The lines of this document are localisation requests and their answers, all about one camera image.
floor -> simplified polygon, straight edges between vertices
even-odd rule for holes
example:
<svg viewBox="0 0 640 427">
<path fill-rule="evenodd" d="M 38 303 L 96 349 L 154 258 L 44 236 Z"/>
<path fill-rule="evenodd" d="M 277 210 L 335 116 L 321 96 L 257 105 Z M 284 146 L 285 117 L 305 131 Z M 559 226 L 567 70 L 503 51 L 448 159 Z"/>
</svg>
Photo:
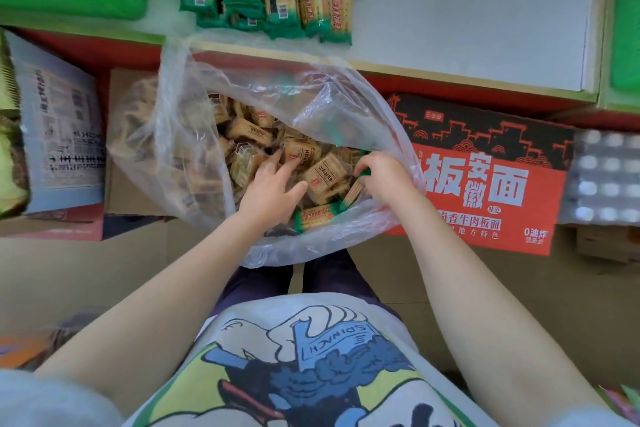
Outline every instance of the floor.
<svg viewBox="0 0 640 427">
<path fill-rule="evenodd" d="M 101 243 L 0 239 L 0 334 L 28 334 L 79 310 L 105 310 L 203 236 L 173 221 Z M 574 247 L 573 230 L 558 229 L 550 257 L 476 251 L 589 380 L 638 387 L 640 271 L 581 257 Z M 455 369 L 406 237 L 376 237 L 350 252 L 422 354 L 441 370 Z M 298 266 L 292 291 L 300 290 L 301 272 Z"/>
</svg>

white sleeve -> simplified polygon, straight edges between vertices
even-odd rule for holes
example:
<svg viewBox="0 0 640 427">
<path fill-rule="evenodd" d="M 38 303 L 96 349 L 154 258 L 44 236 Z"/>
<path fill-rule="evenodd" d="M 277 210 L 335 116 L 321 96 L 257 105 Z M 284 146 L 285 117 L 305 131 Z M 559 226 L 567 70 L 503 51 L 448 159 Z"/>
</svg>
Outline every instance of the white sleeve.
<svg viewBox="0 0 640 427">
<path fill-rule="evenodd" d="M 583 407 L 569 412 L 550 427 L 636 427 L 636 425 L 608 408 Z"/>
<path fill-rule="evenodd" d="M 31 373 L 0 370 L 0 424 L 24 427 L 115 427 L 118 409 L 100 394 Z"/>
</svg>

cartoon character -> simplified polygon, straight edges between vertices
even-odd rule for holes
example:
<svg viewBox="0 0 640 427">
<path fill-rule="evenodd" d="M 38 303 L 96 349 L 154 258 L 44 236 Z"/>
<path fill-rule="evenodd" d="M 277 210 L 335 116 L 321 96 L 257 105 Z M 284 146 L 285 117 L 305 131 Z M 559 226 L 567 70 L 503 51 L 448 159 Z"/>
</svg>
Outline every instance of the cartoon character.
<svg viewBox="0 0 640 427">
<path fill-rule="evenodd" d="M 434 390 L 360 312 L 311 306 L 270 330 L 232 319 L 214 339 L 140 411 L 135 427 L 454 425 Z"/>
</svg>

transparent bag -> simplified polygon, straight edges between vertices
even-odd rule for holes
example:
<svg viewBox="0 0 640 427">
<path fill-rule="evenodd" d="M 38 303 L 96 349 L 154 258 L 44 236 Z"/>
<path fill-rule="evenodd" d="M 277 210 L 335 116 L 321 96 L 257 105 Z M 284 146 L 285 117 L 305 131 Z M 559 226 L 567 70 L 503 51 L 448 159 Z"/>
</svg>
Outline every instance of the transparent bag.
<svg viewBox="0 0 640 427">
<path fill-rule="evenodd" d="M 246 59 L 220 52 L 220 43 L 237 42 L 236 32 L 229 39 L 224 30 L 168 38 L 158 77 L 134 84 L 111 112 L 108 148 L 113 160 L 167 214 L 213 230 L 236 212 L 207 97 L 211 92 L 261 108 L 318 142 L 385 151 L 397 157 L 424 190 L 420 164 L 402 125 L 362 75 L 340 58 L 322 56 L 311 41 L 241 36 L 244 48 L 270 57 L 268 65 L 247 67 Z M 273 51 L 294 53 L 288 59 L 295 62 L 279 60 L 281 52 Z M 361 196 L 323 227 L 260 239 L 243 265 L 306 262 L 398 224 L 390 210 Z"/>
</svg>

leg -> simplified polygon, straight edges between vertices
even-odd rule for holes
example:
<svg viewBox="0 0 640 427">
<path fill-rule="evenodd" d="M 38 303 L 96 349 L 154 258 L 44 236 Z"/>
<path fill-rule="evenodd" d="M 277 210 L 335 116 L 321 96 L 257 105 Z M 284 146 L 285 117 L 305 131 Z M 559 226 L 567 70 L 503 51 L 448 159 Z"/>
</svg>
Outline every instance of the leg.
<svg viewBox="0 0 640 427">
<path fill-rule="evenodd" d="M 363 299 L 369 304 L 377 305 L 400 319 L 400 315 L 395 310 L 380 302 L 346 250 L 339 250 L 307 262 L 302 277 L 302 292 L 306 294 L 317 292 L 348 294 Z"/>
<path fill-rule="evenodd" d="M 242 302 L 283 296 L 289 292 L 293 265 L 247 269 L 238 267 L 227 282 L 209 317 Z"/>
</svg>

